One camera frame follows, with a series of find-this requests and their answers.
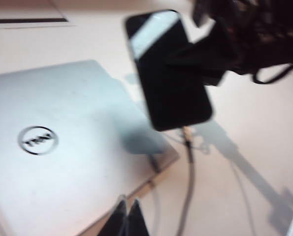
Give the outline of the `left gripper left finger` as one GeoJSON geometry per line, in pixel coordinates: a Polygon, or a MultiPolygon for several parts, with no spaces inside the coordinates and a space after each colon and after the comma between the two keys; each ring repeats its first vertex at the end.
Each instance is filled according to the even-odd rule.
{"type": "Polygon", "coordinates": [[[120,195],[99,232],[100,236],[124,236],[127,218],[127,198],[120,195]]]}

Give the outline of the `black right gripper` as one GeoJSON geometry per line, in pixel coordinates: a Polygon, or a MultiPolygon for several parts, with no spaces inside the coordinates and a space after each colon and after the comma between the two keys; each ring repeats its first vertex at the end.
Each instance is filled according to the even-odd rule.
{"type": "Polygon", "coordinates": [[[207,86],[218,86],[226,71],[257,74],[288,64],[293,69],[293,0],[196,0],[197,27],[207,16],[215,21],[209,34],[166,58],[188,68],[207,86]]]}

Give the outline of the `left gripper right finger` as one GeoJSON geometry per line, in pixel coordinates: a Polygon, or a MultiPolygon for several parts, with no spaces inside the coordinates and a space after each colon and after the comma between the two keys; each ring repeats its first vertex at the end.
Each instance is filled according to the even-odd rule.
{"type": "Polygon", "coordinates": [[[135,199],[127,216],[128,236],[149,236],[139,199],[135,199]]]}

